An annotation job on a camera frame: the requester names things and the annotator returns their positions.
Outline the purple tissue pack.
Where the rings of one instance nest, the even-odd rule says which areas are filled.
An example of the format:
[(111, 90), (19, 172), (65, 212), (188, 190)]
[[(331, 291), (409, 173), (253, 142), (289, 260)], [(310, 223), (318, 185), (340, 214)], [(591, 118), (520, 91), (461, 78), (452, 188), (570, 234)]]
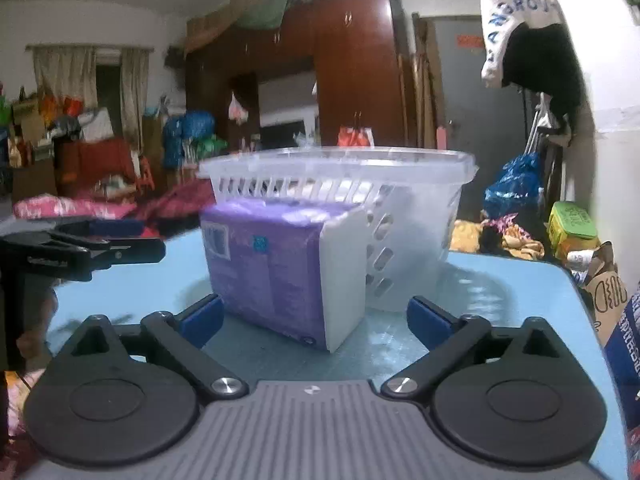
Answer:
[(369, 232), (361, 207), (235, 198), (200, 219), (209, 281), (228, 313), (327, 352), (363, 319)]

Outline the translucent white plastic basket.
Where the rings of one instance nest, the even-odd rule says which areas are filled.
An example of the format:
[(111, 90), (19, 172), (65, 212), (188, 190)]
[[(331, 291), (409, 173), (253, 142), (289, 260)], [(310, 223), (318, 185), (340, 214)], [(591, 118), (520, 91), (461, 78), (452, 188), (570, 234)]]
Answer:
[(284, 148), (201, 162), (220, 202), (274, 197), (360, 207), (367, 305), (401, 312), (436, 288), (473, 155), (426, 148)]

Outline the pink floral bedding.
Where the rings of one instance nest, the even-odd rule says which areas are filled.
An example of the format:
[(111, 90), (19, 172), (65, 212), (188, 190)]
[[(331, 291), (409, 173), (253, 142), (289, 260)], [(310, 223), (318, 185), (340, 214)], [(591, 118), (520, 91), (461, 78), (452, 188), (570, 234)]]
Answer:
[(20, 200), (13, 206), (16, 218), (25, 220), (90, 217), (106, 220), (118, 220), (126, 217), (137, 208), (135, 204), (115, 204), (76, 200), (76, 198), (56, 197), (42, 194), (26, 200)]

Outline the red cloth covered furniture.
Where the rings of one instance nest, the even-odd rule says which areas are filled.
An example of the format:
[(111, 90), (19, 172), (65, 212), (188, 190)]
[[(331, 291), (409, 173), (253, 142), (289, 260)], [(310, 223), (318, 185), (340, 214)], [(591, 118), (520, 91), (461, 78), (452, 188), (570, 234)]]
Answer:
[(107, 177), (122, 177), (128, 184), (139, 180), (134, 169), (132, 151), (122, 138), (99, 142), (73, 141), (56, 150), (56, 187), (62, 196), (76, 196), (94, 188)]

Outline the maroon plaid blanket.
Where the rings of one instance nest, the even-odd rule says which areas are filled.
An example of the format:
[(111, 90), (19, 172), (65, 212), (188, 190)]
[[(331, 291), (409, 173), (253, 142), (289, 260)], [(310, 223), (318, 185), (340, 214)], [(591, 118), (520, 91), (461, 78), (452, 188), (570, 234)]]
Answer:
[(214, 203), (215, 194), (210, 181), (194, 179), (140, 204), (128, 217), (143, 222), (146, 232), (169, 240), (197, 229), (200, 212)]

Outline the blue printed shopping bag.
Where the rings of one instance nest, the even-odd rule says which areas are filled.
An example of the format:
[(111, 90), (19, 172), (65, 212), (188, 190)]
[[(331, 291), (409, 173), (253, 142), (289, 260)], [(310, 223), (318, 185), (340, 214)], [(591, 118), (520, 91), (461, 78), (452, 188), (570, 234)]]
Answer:
[(639, 426), (639, 291), (629, 298), (604, 352), (616, 383), (627, 430)]

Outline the blue bags pile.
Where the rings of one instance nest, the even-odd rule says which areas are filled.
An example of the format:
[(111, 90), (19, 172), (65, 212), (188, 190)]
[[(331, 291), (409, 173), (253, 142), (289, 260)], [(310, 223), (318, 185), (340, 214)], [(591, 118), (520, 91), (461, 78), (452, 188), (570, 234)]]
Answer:
[(221, 155), (228, 142), (216, 135), (215, 118), (206, 110), (170, 116), (163, 126), (163, 167), (179, 169)]

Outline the brown paper burger bag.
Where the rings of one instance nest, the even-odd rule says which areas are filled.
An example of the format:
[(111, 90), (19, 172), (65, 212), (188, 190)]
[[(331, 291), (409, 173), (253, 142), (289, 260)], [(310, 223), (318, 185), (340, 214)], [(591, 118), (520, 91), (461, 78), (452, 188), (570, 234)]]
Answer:
[(593, 327), (604, 348), (628, 301), (627, 287), (618, 274), (613, 244), (604, 242), (597, 249), (578, 252), (575, 266), (580, 288), (588, 296)]

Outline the beige window curtains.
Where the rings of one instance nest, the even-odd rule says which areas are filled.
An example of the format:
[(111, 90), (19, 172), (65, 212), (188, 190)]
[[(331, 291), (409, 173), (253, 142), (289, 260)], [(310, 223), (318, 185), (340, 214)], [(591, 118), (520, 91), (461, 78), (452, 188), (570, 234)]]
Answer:
[[(32, 52), (37, 87), (49, 90), (58, 100), (80, 99), (85, 107), (98, 105), (95, 44), (35, 44)], [(119, 52), (119, 108), (122, 135), (133, 148), (142, 148), (142, 117), (149, 83), (150, 49), (121, 47)]]

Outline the green lidded box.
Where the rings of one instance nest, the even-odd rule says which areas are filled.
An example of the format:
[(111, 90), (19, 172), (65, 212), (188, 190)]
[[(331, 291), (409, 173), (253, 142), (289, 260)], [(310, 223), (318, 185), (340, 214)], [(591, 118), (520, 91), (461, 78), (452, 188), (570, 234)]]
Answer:
[(548, 237), (555, 258), (600, 246), (598, 231), (585, 209), (573, 202), (555, 202), (548, 220)]

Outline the small hanging pink bag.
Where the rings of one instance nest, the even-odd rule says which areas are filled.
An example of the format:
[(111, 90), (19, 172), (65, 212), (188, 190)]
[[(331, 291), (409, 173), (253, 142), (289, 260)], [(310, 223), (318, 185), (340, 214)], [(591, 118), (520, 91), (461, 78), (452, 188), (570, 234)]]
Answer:
[(236, 98), (234, 92), (231, 92), (231, 101), (228, 107), (228, 119), (238, 126), (242, 126), (248, 122), (248, 110)]

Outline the blue plastic bag by door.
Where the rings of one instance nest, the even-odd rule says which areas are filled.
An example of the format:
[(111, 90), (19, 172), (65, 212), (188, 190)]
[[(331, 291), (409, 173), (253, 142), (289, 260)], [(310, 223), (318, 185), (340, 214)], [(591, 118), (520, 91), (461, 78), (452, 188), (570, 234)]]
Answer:
[(523, 209), (537, 209), (541, 201), (541, 162), (537, 153), (518, 155), (500, 170), (497, 180), (486, 188), (483, 210), (498, 219)]

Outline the hanging red white bag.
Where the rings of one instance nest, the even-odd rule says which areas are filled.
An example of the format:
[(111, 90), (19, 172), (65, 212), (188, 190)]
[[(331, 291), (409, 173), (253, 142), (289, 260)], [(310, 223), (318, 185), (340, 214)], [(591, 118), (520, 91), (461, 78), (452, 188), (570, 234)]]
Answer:
[(341, 126), (337, 133), (339, 148), (373, 148), (374, 137), (371, 128), (361, 125), (362, 113), (356, 112), (351, 126)]

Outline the grey door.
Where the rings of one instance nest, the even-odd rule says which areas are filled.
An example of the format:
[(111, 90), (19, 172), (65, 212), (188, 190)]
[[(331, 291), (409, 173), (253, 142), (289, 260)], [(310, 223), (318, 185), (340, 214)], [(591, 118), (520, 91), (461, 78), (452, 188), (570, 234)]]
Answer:
[(525, 148), (525, 100), (513, 86), (486, 86), (482, 78), (486, 53), (477, 16), (435, 18), (434, 29), (447, 146), (473, 155), (478, 167), (474, 180), (462, 188), (459, 217), (477, 220), (486, 188)]

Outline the dark red wooden wardrobe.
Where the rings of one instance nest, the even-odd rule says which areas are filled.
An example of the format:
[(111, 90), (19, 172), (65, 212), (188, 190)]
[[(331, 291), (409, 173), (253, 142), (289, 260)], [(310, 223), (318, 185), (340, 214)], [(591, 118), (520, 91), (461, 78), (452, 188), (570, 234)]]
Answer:
[[(212, 114), (236, 150), (259, 129), (258, 84), (298, 70), (316, 74), (323, 144), (335, 145), (361, 112), (375, 144), (408, 145), (390, 0), (314, 0), (288, 9), (277, 29), (229, 27), (186, 55), (186, 107)], [(228, 119), (231, 92), (248, 110), (242, 126)]]

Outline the hanging white black jacket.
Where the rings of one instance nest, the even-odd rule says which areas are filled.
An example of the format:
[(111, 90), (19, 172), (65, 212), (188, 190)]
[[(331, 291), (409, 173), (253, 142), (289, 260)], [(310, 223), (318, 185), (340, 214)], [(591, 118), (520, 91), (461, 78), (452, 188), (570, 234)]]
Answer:
[(515, 84), (540, 96), (535, 128), (567, 148), (584, 83), (556, 0), (480, 0), (488, 88)]

